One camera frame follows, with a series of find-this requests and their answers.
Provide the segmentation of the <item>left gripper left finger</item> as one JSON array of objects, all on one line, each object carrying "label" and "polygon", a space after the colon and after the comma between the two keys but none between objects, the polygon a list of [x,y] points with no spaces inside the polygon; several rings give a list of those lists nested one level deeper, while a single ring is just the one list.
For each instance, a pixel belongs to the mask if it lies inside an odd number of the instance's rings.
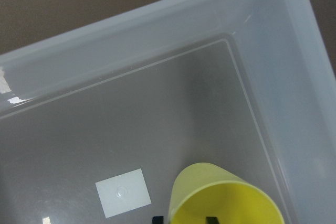
[{"label": "left gripper left finger", "polygon": [[164,224],[164,217],[163,216],[154,216],[152,218],[152,224]]}]

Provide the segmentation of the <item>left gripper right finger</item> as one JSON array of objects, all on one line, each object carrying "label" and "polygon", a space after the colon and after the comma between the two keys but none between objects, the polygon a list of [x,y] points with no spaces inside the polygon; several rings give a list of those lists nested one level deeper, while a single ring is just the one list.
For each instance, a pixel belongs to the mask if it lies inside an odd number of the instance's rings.
[{"label": "left gripper right finger", "polygon": [[205,220],[206,220],[206,224],[218,224],[217,217],[209,216],[209,217],[206,217]]}]

